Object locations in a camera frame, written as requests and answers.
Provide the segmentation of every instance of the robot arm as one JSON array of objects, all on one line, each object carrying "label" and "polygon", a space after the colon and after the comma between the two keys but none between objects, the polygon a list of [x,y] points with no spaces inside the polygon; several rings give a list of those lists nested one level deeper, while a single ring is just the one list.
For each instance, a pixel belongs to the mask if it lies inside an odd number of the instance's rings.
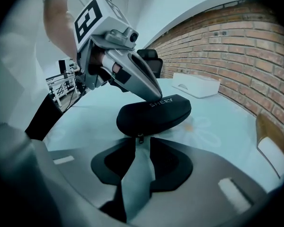
[{"label": "robot arm", "polygon": [[[108,0],[91,0],[75,21],[78,80],[91,90],[114,80],[148,102],[162,98],[162,91],[147,63],[134,51],[139,34],[119,8]],[[90,64],[94,50],[104,53],[102,65]]]}]

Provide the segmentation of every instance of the red brick wall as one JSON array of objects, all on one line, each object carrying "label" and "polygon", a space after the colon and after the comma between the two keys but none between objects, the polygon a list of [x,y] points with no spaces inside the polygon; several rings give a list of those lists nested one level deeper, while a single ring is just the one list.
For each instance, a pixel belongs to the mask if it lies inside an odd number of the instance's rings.
[{"label": "red brick wall", "polygon": [[250,113],[266,114],[284,132],[284,28],[259,0],[200,13],[149,48],[174,72],[220,80],[220,94]]}]

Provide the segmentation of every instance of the table surface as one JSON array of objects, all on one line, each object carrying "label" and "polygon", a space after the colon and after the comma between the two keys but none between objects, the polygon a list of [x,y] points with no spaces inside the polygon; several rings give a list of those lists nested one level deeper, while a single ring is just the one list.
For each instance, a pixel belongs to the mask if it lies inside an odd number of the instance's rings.
[{"label": "table surface", "polygon": [[[238,167],[266,192],[278,187],[278,178],[257,150],[256,119],[229,99],[214,95],[198,99],[158,79],[163,97],[179,94],[190,100],[190,116],[178,126],[153,135],[216,153]],[[106,84],[88,92],[49,131],[44,143],[49,151],[92,147],[125,138],[116,125],[122,106],[143,101],[138,96]]]}]

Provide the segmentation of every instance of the chair backrest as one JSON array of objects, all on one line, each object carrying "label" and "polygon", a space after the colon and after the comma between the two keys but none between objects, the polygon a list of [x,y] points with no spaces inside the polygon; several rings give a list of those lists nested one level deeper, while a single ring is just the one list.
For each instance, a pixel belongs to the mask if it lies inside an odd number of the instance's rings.
[{"label": "chair backrest", "polygon": [[163,60],[158,58],[156,50],[138,50],[137,53],[143,60],[149,65],[150,69],[154,73],[156,78],[160,78],[161,69],[163,66]]}]

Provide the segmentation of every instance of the zipper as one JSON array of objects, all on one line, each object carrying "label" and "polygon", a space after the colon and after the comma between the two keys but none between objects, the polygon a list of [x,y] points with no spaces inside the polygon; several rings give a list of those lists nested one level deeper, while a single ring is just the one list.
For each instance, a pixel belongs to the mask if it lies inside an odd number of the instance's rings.
[{"label": "zipper", "polygon": [[144,143],[144,135],[143,134],[138,134],[139,137],[139,144]]}]

